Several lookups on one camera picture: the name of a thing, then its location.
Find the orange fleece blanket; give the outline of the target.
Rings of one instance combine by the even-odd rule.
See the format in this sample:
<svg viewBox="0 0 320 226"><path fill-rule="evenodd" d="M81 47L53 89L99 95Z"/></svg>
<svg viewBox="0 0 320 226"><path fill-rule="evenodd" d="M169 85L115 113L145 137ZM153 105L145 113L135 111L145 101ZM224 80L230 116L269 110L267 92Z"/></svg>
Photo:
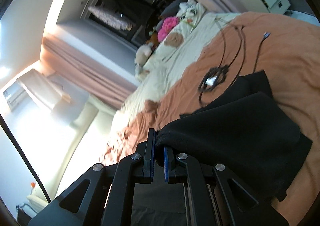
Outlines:
<svg viewBox="0 0 320 226"><path fill-rule="evenodd" d="M120 131L111 127L100 161L117 163L146 140L148 129L162 128L215 100L236 75L265 71L276 103L312 141L301 171L282 201L273 206L298 225L319 194L319 27L284 15L243 13L223 20L223 30L204 47L197 61L158 102ZM206 79L217 76L213 87Z"/></svg>

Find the brown plush toy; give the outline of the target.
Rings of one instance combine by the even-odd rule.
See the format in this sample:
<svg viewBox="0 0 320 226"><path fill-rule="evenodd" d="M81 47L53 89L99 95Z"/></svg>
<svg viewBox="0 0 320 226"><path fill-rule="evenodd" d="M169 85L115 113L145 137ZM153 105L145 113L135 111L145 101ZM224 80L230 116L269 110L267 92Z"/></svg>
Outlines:
<svg viewBox="0 0 320 226"><path fill-rule="evenodd" d="M146 44L153 44L154 46L159 45L158 37L157 37L157 32L153 32L150 38L146 41Z"/></svg>

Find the white hanging cloth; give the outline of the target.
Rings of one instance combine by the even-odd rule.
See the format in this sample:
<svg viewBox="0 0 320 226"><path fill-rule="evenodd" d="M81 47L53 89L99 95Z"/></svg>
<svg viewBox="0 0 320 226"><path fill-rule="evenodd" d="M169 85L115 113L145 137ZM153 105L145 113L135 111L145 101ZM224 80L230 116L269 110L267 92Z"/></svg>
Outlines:
<svg viewBox="0 0 320 226"><path fill-rule="evenodd" d="M53 110L59 103L71 103L71 96L35 69L17 79L29 97L37 104Z"/></svg>

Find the black white patterned cushion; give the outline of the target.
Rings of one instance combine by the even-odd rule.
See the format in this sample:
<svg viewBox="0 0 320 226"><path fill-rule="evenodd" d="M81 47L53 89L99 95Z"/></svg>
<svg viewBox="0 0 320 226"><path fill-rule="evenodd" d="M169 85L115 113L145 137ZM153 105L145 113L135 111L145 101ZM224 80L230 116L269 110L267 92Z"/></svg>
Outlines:
<svg viewBox="0 0 320 226"><path fill-rule="evenodd" d="M188 0L187 2L181 2L179 4L179 10L176 14L178 18L185 19L193 17L197 14L197 1L196 0Z"/></svg>

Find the pink plush blanket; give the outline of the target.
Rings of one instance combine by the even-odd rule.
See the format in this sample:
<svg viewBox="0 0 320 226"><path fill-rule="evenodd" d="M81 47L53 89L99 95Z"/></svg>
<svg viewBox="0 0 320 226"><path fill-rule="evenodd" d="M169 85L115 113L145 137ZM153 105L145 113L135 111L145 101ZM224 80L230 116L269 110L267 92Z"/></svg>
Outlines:
<svg viewBox="0 0 320 226"><path fill-rule="evenodd" d="M157 32L158 41L162 42L170 31L179 24L179 22L180 19L178 17L171 16L164 19L160 30Z"/></svg>

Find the pink curtain left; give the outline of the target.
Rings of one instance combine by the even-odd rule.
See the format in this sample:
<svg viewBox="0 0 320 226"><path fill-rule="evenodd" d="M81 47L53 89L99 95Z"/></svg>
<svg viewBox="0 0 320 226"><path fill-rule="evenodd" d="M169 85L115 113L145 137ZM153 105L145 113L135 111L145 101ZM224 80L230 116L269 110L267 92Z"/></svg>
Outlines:
<svg viewBox="0 0 320 226"><path fill-rule="evenodd" d="M70 82L120 109L137 86L53 35L42 39L41 61Z"/></svg>

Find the cream upholstered headboard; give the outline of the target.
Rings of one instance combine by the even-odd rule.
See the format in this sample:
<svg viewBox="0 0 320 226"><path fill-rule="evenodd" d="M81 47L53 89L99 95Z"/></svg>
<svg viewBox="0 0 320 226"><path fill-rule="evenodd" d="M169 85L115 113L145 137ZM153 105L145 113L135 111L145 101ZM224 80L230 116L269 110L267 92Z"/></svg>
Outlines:
<svg viewBox="0 0 320 226"><path fill-rule="evenodd" d="M92 95L76 113L44 111L27 155L41 180L27 196L35 210L41 211L99 161L115 113Z"/></svg>

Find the black long sleeve shirt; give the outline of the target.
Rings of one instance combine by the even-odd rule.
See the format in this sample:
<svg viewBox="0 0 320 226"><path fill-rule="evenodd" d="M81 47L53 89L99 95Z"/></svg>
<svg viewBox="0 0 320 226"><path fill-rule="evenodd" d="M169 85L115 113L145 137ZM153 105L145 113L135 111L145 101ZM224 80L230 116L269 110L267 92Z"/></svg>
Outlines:
<svg viewBox="0 0 320 226"><path fill-rule="evenodd" d="M165 125L155 157L164 149L186 153L207 165L221 163L260 198L286 198L312 141L275 102L264 71L239 76L206 107Z"/></svg>

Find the hanging floral garment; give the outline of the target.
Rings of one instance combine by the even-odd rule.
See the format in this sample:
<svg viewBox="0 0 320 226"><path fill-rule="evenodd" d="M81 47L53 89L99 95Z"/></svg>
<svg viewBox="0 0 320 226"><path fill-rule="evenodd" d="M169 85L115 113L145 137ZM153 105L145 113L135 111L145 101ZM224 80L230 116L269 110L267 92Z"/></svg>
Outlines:
<svg viewBox="0 0 320 226"><path fill-rule="evenodd" d="M131 31L136 24L122 13L115 13L101 6L89 6L88 11L103 23L116 30Z"/></svg>

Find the bear print pillow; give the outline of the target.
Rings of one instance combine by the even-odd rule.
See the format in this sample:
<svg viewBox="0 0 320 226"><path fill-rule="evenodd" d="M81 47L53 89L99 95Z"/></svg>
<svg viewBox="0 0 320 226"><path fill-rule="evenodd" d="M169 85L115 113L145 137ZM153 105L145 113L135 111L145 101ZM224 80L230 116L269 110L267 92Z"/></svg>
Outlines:
<svg viewBox="0 0 320 226"><path fill-rule="evenodd" d="M144 69L153 71L165 58L182 45L206 12L206 9L200 2L197 2L197 9L198 12L195 16L182 20L179 18L179 24L170 31L162 42L159 42L159 45L144 65Z"/></svg>

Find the white charger adapter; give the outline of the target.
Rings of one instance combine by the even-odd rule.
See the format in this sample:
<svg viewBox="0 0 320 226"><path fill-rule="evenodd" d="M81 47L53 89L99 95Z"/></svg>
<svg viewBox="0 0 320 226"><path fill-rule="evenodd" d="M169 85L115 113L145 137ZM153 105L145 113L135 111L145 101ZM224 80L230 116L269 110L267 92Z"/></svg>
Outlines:
<svg viewBox="0 0 320 226"><path fill-rule="evenodd" d="M213 85L215 84L215 81L217 79L217 76L212 76L210 78L206 79L205 85L213 87Z"/></svg>

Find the cream duvet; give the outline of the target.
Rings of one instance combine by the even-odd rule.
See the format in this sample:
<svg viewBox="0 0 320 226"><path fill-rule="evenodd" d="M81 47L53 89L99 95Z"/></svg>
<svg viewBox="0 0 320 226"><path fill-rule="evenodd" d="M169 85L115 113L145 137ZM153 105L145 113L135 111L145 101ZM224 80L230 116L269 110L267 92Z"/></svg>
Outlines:
<svg viewBox="0 0 320 226"><path fill-rule="evenodd" d="M112 128L120 131L127 127L144 109L146 100L160 101L181 78L184 70L198 60L204 47L218 34L219 28L215 21L222 19L229 22L238 15L238 13L207 13L178 48L161 43L144 66L144 70L148 70L149 73L141 74L143 81L115 113Z"/></svg>

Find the beige plush toy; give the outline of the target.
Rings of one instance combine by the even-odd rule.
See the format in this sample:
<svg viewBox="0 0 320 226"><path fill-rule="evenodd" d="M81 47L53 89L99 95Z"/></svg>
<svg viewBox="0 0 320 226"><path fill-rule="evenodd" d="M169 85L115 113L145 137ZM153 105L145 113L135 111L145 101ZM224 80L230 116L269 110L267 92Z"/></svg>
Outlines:
<svg viewBox="0 0 320 226"><path fill-rule="evenodd" d="M135 78L142 82L145 77L150 73L149 70L144 69L144 65L150 58L153 53L153 46L152 42L145 43L141 45L135 54Z"/></svg>

